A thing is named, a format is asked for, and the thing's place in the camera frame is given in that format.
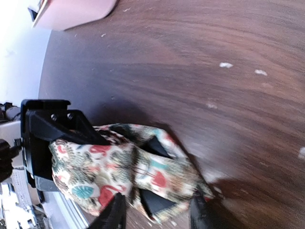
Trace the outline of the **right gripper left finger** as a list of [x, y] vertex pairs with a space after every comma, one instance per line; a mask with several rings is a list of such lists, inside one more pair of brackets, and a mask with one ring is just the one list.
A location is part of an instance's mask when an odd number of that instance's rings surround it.
[[88, 229], [126, 229], [125, 196], [117, 193]]

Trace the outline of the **floral paisley tie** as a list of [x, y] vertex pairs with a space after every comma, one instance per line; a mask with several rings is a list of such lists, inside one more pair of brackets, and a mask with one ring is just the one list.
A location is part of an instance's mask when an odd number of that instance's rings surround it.
[[[201, 192], [204, 200], [214, 198], [206, 181], [165, 130], [134, 124], [103, 125], [95, 130], [107, 140], [107, 145], [79, 145], [63, 139], [49, 145], [55, 185], [85, 212], [100, 215], [121, 193], [149, 221], [161, 224], [186, 211], [196, 192]], [[141, 149], [153, 137], [171, 158]], [[176, 204], [148, 215], [139, 189]]]

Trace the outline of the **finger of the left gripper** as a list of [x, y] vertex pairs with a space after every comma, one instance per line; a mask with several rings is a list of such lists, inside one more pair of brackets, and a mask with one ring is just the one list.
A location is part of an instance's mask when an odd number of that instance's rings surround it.
[[[162, 156], [165, 158], [171, 158], [161, 145], [157, 137], [153, 137], [146, 142], [141, 149], [152, 153], [153, 155]], [[141, 203], [144, 205], [144, 210], [148, 215], [152, 215], [166, 208], [173, 207], [176, 203], [167, 200], [152, 191], [146, 189], [139, 189]]]

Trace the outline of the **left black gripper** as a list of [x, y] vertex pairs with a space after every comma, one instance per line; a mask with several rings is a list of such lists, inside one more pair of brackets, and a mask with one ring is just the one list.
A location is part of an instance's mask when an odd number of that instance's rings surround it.
[[108, 144], [80, 110], [67, 110], [67, 100], [23, 100], [21, 139], [23, 164], [32, 188], [56, 188], [49, 142], [63, 139], [79, 145]]

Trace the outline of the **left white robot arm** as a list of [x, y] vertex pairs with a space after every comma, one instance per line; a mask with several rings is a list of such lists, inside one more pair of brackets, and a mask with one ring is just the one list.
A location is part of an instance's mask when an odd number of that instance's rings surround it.
[[21, 139], [0, 142], [0, 178], [12, 173], [22, 149], [34, 178], [56, 188], [85, 212], [98, 216], [117, 194], [153, 220], [183, 209], [179, 148], [162, 129], [133, 124], [92, 126], [67, 100], [24, 100], [0, 107], [2, 121], [20, 120]]

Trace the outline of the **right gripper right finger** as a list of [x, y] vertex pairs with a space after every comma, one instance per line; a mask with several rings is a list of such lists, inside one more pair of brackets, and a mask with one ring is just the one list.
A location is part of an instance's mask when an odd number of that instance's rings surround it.
[[189, 211], [191, 229], [215, 229], [211, 210], [204, 199], [194, 197], [190, 202]]

